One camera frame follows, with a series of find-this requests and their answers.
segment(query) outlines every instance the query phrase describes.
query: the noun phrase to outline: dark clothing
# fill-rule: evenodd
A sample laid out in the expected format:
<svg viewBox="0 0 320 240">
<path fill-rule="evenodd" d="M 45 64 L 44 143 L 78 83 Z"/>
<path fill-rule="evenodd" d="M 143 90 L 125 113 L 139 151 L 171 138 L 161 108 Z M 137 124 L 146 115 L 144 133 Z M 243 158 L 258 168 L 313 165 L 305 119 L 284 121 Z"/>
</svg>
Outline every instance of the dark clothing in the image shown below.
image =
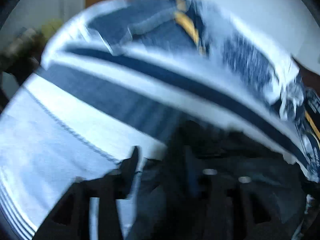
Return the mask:
<svg viewBox="0 0 320 240">
<path fill-rule="evenodd" d="M 290 239 L 306 206 L 300 176 L 242 133 L 187 122 L 163 161 L 146 161 L 127 240 Z"/>
</svg>

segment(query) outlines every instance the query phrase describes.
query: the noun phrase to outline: yellow stripe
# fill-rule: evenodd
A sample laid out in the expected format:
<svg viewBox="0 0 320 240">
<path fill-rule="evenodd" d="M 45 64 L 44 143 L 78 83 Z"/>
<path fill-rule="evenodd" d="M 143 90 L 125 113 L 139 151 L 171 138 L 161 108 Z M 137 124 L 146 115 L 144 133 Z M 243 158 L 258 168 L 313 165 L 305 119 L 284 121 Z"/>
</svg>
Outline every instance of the yellow stripe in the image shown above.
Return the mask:
<svg viewBox="0 0 320 240">
<path fill-rule="evenodd" d="M 308 113 L 307 111 L 305 111 L 305 116 L 306 116 L 307 121 L 310 123 L 313 131 L 314 131 L 315 134 L 317 135 L 318 140 L 320 140 L 320 132 L 319 132 L 319 130 L 317 129 L 315 123 L 313 122 L 311 116 L 309 115 L 309 113 Z"/>
<path fill-rule="evenodd" d="M 193 21 L 184 13 L 176 12 L 175 13 L 175 20 L 176 23 L 179 24 L 186 33 L 189 34 L 189 36 L 193 39 L 194 43 L 198 45 L 199 42 L 199 32 L 195 28 Z"/>
</svg>

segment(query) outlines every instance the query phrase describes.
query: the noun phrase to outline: black fabric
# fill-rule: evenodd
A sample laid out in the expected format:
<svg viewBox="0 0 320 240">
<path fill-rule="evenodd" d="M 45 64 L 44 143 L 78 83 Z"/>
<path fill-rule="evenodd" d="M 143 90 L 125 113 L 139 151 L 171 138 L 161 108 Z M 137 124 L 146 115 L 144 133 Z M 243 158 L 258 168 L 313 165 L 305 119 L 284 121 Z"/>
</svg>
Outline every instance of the black fabric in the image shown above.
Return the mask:
<svg viewBox="0 0 320 240">
<path fill-rule="evenodd" d="M 306 205 L 300 178 L 298 165 L 242 133 L 186 122 L 162 162 L 147 160 L 127 240 L 290 239 Z"/>
<path fill-rule="evenodd" d="M 66 51 L 82 56 L 95 57 L 126 66 L 143 74 L 159 79 L 167 84 L 189 91 L 219 106 L 225 107 L 226 109 L 238 114 L 240 117 L 258 127 L 269 138 L 274 140 L 290 153 L 294 154 L 305 167 L 308 166 L 307 160 L 303 153 L 287 136 L 282 134 L 279 130 L 273 127 L 254 111 L 218 90 L 210 88 L 195 80 L 181 76 L 177 73 L 171 72 L 167 69 L 161 68 L 160 66 L 153 65 L 135 58 L 123 55 L 113 56 L 108 52 L 95 49 L 67 48 Z"/>
<path fill-rule="evenodd" d="M 310 226 L 308 231 L 304 234 L 302 240 L 314 240 L 319 239 L 320 236 L 320 213 L 317 215 L 313 224 Z"/>
</svg>

